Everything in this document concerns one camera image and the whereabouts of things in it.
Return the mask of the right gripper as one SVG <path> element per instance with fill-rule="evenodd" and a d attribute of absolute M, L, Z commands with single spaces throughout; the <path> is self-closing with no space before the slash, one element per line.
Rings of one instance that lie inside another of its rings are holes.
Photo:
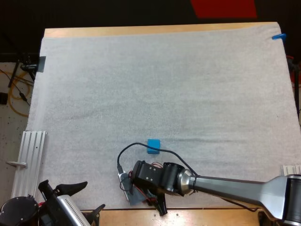
<path fill-rule="evenodd" d="M 165 194 L 160 187 L 164 165 L 137 161 L 131 175 L 131 182 L 148 198 L 155 198 L 154 207 L 162 217 L 167 214 Z"/>

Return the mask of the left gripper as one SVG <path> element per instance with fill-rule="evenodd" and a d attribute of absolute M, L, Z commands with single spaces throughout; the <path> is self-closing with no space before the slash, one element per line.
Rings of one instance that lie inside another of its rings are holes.
<path fill-rule="evenodd" d="M 41 226 L 99 226 L 100 212 L 105 204 L 93 211 L 81 211 L 72 195 L 80 192 L 88 182 L 77 184 L 59 184 L 52 188 L 48 180 L 39 183 L 44 202 L 39 208 L 39 225 Z"/>

